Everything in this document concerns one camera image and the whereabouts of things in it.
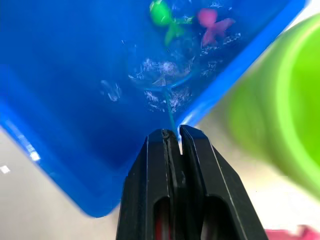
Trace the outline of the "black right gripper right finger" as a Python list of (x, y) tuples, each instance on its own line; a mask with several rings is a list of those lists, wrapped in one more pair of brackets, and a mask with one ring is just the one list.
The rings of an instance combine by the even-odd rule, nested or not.
[(266, 240), (240, 176), (203, 131), (179, 128), (192, 240)]

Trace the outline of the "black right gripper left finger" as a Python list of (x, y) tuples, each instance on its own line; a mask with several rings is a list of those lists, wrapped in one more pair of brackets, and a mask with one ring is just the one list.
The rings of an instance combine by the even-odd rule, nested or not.
[(180, 150), (173, 131), (157, 129), (145, 138), (123, 184), (116, 239), (175, 239), (175, 155)]

